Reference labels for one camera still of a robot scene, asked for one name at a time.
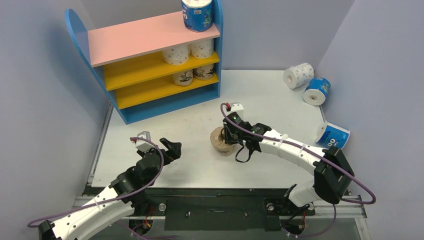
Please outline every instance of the red cable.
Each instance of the red cable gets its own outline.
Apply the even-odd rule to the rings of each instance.
[[[302,221],[300,221],[299,225],[301,225],[305,221],[305,218],[306,218],[306,213],[303,212],[303,218],[302,218]]]
[[[144,218],[143,223],[147,225],[147,218],[153,213],[153,206],[150,205],[150,212],[147,214],[147,216]]]

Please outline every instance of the blue paper towel packaging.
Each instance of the blue paper towel packaging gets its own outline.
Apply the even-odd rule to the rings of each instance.
[[[303,93],[303,100],[312,106],[319,106],[326,100],[330,87],[331,84],[327,79],[314,77]]]
[[[212,27],[212,0],[181,0],[185,27],[194,32],[204,32]]]
[[[323,147],[331,146],[342,149],[351,135],[351,131],[325,121],[318,129],[315,142]]]

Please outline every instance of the blue side panel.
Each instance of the blue side panel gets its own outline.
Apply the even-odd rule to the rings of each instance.
[[[66,26],[67,26],[67,30],[69,32],[70,38],[72,39],[73,44],[78,50],[79,55],[84,60],[85,64],[90,69],[91,73],[94,75],[98,84],[101,85],[103,91],[109,97],[110,101],[112,102],[113,106],[115,107],[119,115],[122,117],[124,122],[128,124],[126,119],[124,118],[124,115],[122,114],[122,112],[119,110],[117,106],[117,101],[116,101],[114,93],[112,92],[110,94],[105,88],[105,78],[103,75],[103,68],[102,67],[92,68],[90,64],[89,36],[83,21],[81,21],[80,17],[77,15],[77,13],[73,9],[65,10],[65,21],[66,21]]]
[[[219,62],[215,64],[216,74],[218,75],[219,82],[216,85],[218,96],[221,95],[221,69],[223,62],[223,37],[224,37],[224,17],[223,17],[223,4],[221,0],[213,0],[213,21],[216,28],[218,28],[220,37],[215,38],[214,48],[219,57]]]
[[[127,124],[135,123],[144,119],[216,99],[219,97],[219,94],[216,91],[218,84],[219,83],[214,83],[195,88],[190,91],[181,92],[154,101],[128,107],[122,109],[122,112],[128,121]]]

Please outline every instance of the toilet paper roll on shelf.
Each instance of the toilet paper roll on shelf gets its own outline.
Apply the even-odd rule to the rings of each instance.
[[[206,39],[191,44],[191,55],[198,59],[206,59],[214,53],[214,39]]]
[[[325,121],[319,129],[315,138],[315,142],[323,147],[331,146],[342,149],[351,135],[351,131],[333,123]]]
[[[331,84],[327,79],[313,78],[303,93],[303,100],[312,106],[319,106],[325,102],[330,87]]]
[[[193,70],[181,71],[172,75],[173,82],[179,86],[188,86],[193,82]]]
[[[212,0],[181,0],[182,17],[186,28],[204,32],[212,27]]]
[[[200,66],[193,69],[194,78],[199,80],[211,79],[214,76],[214,73],[215,73],[215,64]]]
[[[181,65],[189,60],[189,47],[187,44],[173,46],[162,51],[165,62],[171,65]]]
[[[309,63],[291,66],[283,74],[283,80],[290,89],[296,89],[307,84],[313,77],[314,69]]]

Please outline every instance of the yellow shelf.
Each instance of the yellow shelf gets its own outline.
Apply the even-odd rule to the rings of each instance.
[[[203,59],[190,55],[186,63],[171,65],[165,62],[162,52],[158,51],[104,65],[104,85],[111,91],[219,61],[214,52],[212,56]]]
[[[215,74],[209,80],[193,79],[190,85],[179,86],[174,83],[172,75],[167,75],[151,81],[117,89],[115,91],[116,101],[119,109],[125,109],[217,82],[218,77]]]

